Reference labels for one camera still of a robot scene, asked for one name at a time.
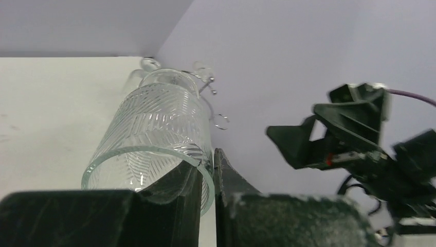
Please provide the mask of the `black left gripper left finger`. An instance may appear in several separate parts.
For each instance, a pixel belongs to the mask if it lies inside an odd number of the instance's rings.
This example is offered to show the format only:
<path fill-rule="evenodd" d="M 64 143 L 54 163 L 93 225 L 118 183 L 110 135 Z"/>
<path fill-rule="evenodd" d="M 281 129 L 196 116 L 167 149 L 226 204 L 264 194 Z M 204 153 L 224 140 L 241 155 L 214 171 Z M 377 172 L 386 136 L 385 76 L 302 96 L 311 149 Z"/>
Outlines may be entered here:
<path fill-rule="evenodd" d="M 15 192 L 1 200 L 1 246 L 198 246 L 201 183 L 182 162 L 139 192 Z"/>

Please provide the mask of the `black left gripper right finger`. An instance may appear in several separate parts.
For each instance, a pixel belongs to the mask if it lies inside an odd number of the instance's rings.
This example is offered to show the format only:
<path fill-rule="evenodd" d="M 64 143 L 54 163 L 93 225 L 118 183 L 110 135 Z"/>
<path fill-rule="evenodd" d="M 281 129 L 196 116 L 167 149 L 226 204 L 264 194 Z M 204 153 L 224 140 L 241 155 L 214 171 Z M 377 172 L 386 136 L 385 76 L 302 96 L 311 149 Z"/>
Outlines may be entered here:
<path fill-rule="evenodd" d="M 220 148 L 214 163 L 217 246 L 378 246 L 351 199 L 260 193 Z"/>

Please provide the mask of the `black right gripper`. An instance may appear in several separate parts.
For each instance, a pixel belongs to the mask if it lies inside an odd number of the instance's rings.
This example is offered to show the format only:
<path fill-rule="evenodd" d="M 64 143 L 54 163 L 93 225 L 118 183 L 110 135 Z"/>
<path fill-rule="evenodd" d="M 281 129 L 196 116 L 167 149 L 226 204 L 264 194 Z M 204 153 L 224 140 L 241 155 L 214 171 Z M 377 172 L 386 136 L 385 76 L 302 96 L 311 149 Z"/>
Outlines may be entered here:
<path fill-rule="evenodd" d="M 365 193 L 384 202 L 392 218 L 389 233 L 407 218 L 435 218 L 435 131 L 429 129 L 394 145 L 394 156 L 380 147 L 388 120 L 390 94 L 384 87 L 344 84 L 329 92 L 298 126 L 269 126 L 267 137 L 294 169 L 344 169 Z"/>

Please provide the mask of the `clear glass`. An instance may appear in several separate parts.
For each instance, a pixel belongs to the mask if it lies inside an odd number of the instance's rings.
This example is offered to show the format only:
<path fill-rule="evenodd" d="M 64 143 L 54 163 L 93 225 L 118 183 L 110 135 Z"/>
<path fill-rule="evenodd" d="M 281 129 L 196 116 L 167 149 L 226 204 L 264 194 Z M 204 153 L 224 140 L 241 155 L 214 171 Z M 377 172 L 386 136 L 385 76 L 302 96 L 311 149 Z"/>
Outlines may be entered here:
<path fill-rule="evenodd" d="M 161 63 L 155 60 L 153 57 L 143 57 L 139 62 L 139 67 L 139 69 L 135 69 L 129 74 L 122 88 L 122 93 L 124 95 L 127 95 L 137 89 L 141 81 L 149 73 L 161 68 Z"/>
<path fill-rule="evenodd" d="M 208 113 L 189 75 L 172 68 L 152 71 L 120 104 L 81 187 L 139 192 L 186 162 L 202 175 L 205 214 L 214 200 L 209 127 Z"/>

